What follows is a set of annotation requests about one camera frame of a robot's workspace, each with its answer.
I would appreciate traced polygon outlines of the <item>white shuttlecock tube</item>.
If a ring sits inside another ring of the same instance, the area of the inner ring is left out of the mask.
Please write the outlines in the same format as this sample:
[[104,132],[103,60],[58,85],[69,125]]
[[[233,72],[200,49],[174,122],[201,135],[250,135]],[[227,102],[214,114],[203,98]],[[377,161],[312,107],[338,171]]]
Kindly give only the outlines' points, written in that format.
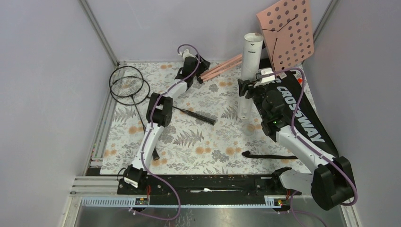
[[[241,75],[239,79],[255,81],[259,70],[263,36],[259,33],[247,33],[244,35],[244,47],[242,54]],[[239,97],[237,116],[240,119],[248,119],[252,110],[251,99]]]

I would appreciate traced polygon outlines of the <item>pink music stand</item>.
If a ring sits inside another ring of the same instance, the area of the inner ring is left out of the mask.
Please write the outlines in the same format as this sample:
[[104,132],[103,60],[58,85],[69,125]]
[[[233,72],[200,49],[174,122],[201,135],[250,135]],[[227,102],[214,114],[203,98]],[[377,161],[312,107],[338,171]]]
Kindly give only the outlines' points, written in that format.
[[[311,3],[308,0],[280,0],[257,15],[265,49],[274,72],[288,70],[314,53]],[[242,64],[242,54],[204,72],[206,82]]]

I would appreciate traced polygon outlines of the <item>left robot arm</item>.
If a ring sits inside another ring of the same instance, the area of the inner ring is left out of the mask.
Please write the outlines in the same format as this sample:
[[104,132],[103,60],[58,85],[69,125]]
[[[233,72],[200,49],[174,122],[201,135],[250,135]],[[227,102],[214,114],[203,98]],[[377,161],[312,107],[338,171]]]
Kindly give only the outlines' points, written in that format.
[[127,166],[123,174],[125,183],[135,194],[142,194],[147,187],[145,180],[149,170],[153,152],[163,130],[170,124],[173,113],[173,101],[185,93],[193,84],[194,79],[206,71],[210,62],[200,55],[183,55],[183,66],[179,69],[172,85],[163,93],[152,93],[148,104],[146,130],[139,150]]

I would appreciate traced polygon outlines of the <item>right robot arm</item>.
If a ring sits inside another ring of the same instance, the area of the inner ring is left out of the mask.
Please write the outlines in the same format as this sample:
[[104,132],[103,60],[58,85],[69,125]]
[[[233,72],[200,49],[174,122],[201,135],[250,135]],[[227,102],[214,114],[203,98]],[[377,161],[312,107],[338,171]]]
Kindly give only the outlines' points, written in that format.
[[305,87],[283,80],[268,84],[239,80],[238,85],[239,96],[255,104],[264,134],[289,149],[309,170],[277,170],[271,182],[273,192],[283,195],[291,189],[309,194],[324,210],[354,205],[358,194],[351,163],[338,154],[305,97]]

